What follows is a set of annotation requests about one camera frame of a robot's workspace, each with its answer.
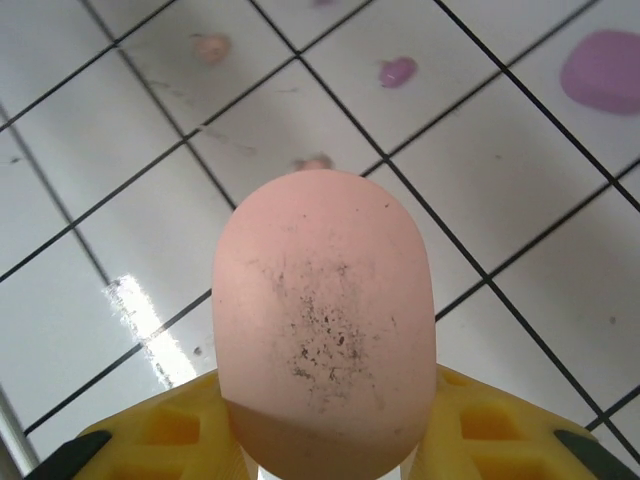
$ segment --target yellow plastic part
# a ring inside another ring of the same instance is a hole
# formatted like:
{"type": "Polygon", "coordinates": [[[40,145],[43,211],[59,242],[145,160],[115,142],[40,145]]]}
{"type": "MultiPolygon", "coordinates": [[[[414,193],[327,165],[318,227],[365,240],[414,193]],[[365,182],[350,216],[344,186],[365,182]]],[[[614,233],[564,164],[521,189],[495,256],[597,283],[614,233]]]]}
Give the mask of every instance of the yellow plastic part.
{"type": "MultiPolygon", "coordinates": [[[[582,427],[438,366],[429,429],[410,480],[594,480],[553,435],[582,427]]],[[[76,480],[255,480],[227,421],[217,372],[86,429],[112,439],[76,480]]]]}

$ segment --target purple blob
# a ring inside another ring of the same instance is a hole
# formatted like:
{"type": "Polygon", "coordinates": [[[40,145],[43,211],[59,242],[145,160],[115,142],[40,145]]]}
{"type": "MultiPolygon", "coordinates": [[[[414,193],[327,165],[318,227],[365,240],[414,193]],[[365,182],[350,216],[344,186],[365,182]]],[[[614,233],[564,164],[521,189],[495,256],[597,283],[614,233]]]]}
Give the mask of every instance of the purple blob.
{"type": "Polygon", "coordinates": [[[404,85],[418,70],[418,64],[413,58],[398,57],[391,62],[385,62],[380,71],[379,79],[385,88],[398,88],[404,85]]]}
{"type": "Polygon", "coordinates": [[[618,115],[640,113],[640,35],[595,32],[562,68],[565,93],[578,103],[618,115]]]}

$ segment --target small pink blob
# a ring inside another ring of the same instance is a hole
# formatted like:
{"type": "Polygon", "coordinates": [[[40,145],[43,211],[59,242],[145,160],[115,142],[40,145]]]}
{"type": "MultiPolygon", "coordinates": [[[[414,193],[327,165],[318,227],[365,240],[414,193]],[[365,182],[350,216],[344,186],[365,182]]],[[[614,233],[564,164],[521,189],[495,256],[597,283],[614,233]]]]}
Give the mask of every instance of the small pink blob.
{"type": "Polygon", "coordinates": [[[385,88],[398,88],[404,85],[418,70],[418,64],[411,57],[398,57],[384,62],[378,78],[385,88]]]}
{"type": "Polygon", "coordinates": [[[231,49],[231,41],[226,35],[192,35],[196,56],[208,65],[222,61],[231,49]]]}

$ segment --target white tiled floor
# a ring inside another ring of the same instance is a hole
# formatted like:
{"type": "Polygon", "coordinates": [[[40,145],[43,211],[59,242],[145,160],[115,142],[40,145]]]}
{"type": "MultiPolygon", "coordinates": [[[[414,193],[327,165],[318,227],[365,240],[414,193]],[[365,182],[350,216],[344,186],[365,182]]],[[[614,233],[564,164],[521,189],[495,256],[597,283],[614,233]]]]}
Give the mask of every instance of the white tiled floor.
{"type": "MultiPolygon", "coordinates": [[[[0,131],[0,382],[41,457],[92,422],[215,368],[207,291],[231,213],[225,195],[237,204],[288,172],[294,159],[318,152],[339,169],[368,171],[380,149],[395,150],[498,70],[438,1],[335,0],[313,8],[310,0],[257,0],[306,63],[292,58],[249,0],[89,1],[110,33],[124,36],[106,53],[107,35],[79,0],[0,4],[7,112],[0,131]],[[198,61],[190,38],[212,33],[233,41],[215,67],[198,61]],[[401,55],[416,58],[418,74],[403,88],[381,88],[379,62],[401,55]],[[189,135],[188,145],[146,87],[189,135]],[[84,244],[73,231],[59,235],[65,216],[36,166],[79,219],[84,244]]],[[[508,62],[586,0],[444,3],[508,62]]],[[[640,33],[636,0],[589,3],[513,72],[613,175],[625,172],[621,185],[640,200],[640,116],[577,105],[558,83],[562,62],[587,34],[640,33]]],[[[502,75],[391,160],[369,178],[405,205],[424,237],[443,312],[439,361],[597,426],[604,445],[640,473],[640,396],[628,395],[640,385],[640,213],[609,187],[531,244],[606,179],[502,75]],[[472,262],[490,275],[498,268],[495,284],[506,303],[479,286],[472,262]],[[610,420],[624,438],[597,418],[509,307],[599,409],[615,411],[610,420]],[[628,403],[619,403],[623,397],[628,403]]]]}

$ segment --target black rubber pad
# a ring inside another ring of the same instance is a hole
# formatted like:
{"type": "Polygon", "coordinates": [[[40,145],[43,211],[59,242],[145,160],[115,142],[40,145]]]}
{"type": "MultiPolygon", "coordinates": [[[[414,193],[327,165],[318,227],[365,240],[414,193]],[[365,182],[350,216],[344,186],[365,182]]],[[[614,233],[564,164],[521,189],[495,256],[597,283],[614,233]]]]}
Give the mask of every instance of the black rubber pad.
{"type": "Polygon", "coordinates": [[[63,444],[25,480],[71,480],[111,439],[106,430],[87,433],[63,444]]]}
{"type": "Polygon", "coordinates": [[[566,430],[556,430],[554,434],[598,480],[640,480],[595,440],[566,430]]]}

